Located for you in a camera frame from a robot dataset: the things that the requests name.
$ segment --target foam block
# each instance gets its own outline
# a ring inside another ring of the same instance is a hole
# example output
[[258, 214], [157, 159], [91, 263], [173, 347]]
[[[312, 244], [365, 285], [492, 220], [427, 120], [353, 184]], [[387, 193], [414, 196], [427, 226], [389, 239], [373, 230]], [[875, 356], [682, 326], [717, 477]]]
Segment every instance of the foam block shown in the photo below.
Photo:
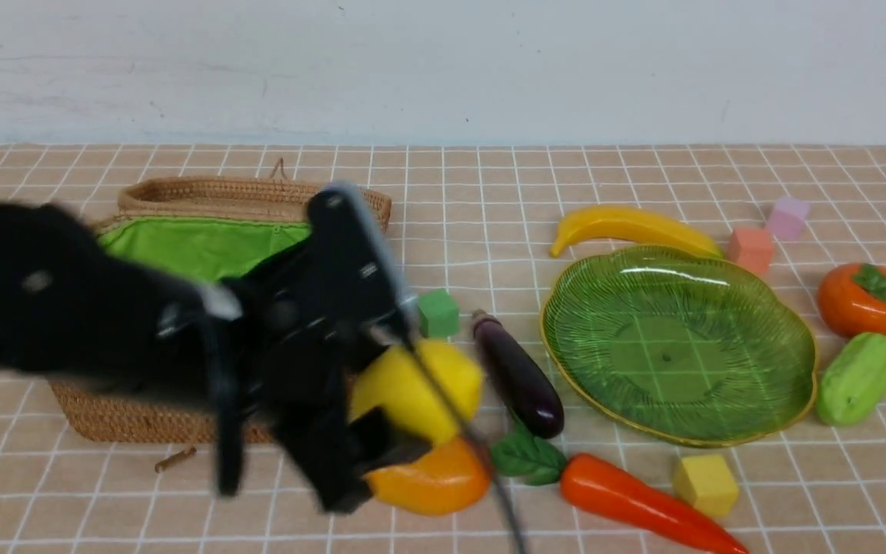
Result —
[[764, 228], [781, 241], [795, 241], [805, 230], [809, 204], [791, 196], [783, 196], [774, 203], [771, 217]]
[[763, 275], [774, 258], [774, 239], [765, 229], [739, 227], [731, 235], [727, 257], [751, 273]]
[[728, 515], [741, 495], [734, 473], [720, 455], [680, 459], [672, 476], [672, 488], [682, 502], [712, 519]]
[[446, 338], [460, 332], [460, 306], [443, 289], [419, 295], [419, 332], [425, 338]]

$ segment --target toy orange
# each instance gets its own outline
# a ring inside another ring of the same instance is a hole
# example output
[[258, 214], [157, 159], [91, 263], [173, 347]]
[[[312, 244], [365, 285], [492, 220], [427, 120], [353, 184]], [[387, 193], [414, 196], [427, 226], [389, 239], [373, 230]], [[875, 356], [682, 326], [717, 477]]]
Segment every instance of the toy orange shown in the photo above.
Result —
[[474, 446], [460, 436], [415, 463], [376, 469], [367, 481], [377, 500], [420, 516], [447, 516], [470, 508], [491, 486]]

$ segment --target toy lemon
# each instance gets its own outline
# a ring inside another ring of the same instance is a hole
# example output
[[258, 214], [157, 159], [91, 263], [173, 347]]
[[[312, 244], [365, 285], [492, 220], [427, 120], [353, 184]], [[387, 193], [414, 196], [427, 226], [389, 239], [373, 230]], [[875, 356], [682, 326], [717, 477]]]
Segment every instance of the toy lemon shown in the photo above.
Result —
[[[415, 345], [430, 374], [450, 396], [460, 415], [470, 420], [481, 407], [485, 373], [469, 355], [442, 340]], [[460, 434], [446, 404], [415, 360], [400, 345], [384, 351], [358, 376], [351, 390], [351, 420], [381, 406], [401, 429], [443, 445]]]

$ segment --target cable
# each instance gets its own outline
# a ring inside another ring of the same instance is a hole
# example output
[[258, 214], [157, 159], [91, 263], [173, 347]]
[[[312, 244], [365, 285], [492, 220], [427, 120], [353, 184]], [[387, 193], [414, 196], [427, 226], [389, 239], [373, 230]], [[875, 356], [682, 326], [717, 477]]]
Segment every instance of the cable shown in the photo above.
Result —
[[[483, 466], [488, 467], [488, 460], [483, 456], [483, 452], [486, 452], [486, 449], [488, 448], [485, 439], [478, 435], [477, 431], [471, 427], [471, 424], [461, 416], [460, 410], [458, 410], [456, 404], [453, 403], [453, 399], [450, 399], [450, 395], [447, 394], [446, 390], [443, 389], [443, 386], [440, 385], [440, 382], [437, 381], [435, 376], [432, 375], [432, 372], [429, 371], [429, 367], [426, 365], [426, 362], [421, 355], [419, 355], [418, 350], [416, 350], [415, 344], [412, 342], [411, 337], [408, 336], [408, 333], [402, 332], [396, 334], [398, 340], [401, 341], [401, 346], [403, 346], [405, 351], [411, 355], [412, 360], [415, 360], [416, 367], [419, 367], [419, 371], [422, 372], [423, 378], [426, 379], [426, 382], [429, 382], [429, 385], [433, 387], [436, 396], [446, 405], [447, 411], [450, 412], [450, 417], [453, 418], [458, 427], [460, 427], [464, 437], [472, 442], [474, 446], [477, 446], [477, 448], [474, 448], [475, 456], [481, 460]], [[528, 554], [525, 536], [524, 533], [521, 532], [521, 523], [515, 515], [515, 508], [511, 502], [511, 495], [509, 495], [508, 491], [498, 483], [497, 476], [494, 472], [490, 472], [489, 478], [491, 484], [495, 487], [495, 495], [498, 504], [500, 505], [501, 513], [504, 516], [508, 529], [511, 530], [515, 552], [517, 552], [517, 554]]]
[[218, 435], [218, 494], [235, 497], [244, 469], [243, 421], [239, 410], [239, 391], [233, 372], [233, 360], [222, 341], [221, 327], [212, 315], [193, 318], [204, 344], [208, 395], [215, 407], [215, 431]]

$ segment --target toy vegetable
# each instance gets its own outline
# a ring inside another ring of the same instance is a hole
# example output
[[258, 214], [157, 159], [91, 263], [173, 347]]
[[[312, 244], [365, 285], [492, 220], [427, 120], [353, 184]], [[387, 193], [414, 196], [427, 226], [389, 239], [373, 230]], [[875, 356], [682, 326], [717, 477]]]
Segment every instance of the toy vegetable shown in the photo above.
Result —
[[524, 477], [531, 486], [559, 481], [559, 494], [584, 512], [649, 530], [665, 539], [713, 554], [748, 554], [723, 527], [675, 497], [655, 490], [598, 457], [567, 459], [521, 423], [491, 447], [499, 474]]
[[847, 263], [834, 268], [819, 284], [817, 304], [823, 322], [841, 337], [886, 335], [886, 267]]
[[471, 321], [474, 344], [502, 402], [532, 435], [552, 439], [563, 430], [563, 403], [528, 352], [493, 315], [478, 309]]
[[463, 437], [436, 446], [415, 463], [376, 469], [365, 477], [374, 497], [419, 516], [446, 516], [481, 501], [488, 471]]
[[823, 374], [816, 413], [836, 427], [864, 421], [886, 394], [886, 336], [861, 333]]

